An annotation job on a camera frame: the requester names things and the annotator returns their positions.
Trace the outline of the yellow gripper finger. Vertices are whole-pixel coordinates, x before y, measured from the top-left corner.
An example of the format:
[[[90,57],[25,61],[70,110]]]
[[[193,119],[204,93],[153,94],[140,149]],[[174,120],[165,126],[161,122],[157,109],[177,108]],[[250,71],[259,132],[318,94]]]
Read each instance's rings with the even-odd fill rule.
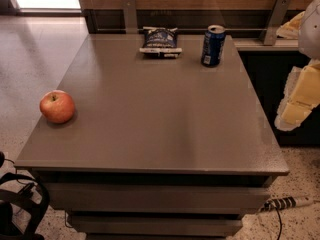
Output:
[[[288,75],[274,124],[278,130],[292,131],[319,104],[320,62],[311,61],[303,68],[294,66]]]
[[[290,21],[281,25],[277,29],[276,35],[286,39],[297,39],[299,27],[300,27],[303,16],[304,16],[304,11],[294,16]]]

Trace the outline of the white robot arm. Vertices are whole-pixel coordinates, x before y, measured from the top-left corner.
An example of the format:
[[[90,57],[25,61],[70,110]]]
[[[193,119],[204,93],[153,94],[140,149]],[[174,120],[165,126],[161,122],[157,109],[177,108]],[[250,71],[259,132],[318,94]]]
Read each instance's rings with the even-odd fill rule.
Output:
[[[303,68],[292,68],[277,109],[276,128],[292,131],[320,104],[320,0],[313,0],[305,11],[279,27],[276,34],[297,39],[299,52],[310,59]]]

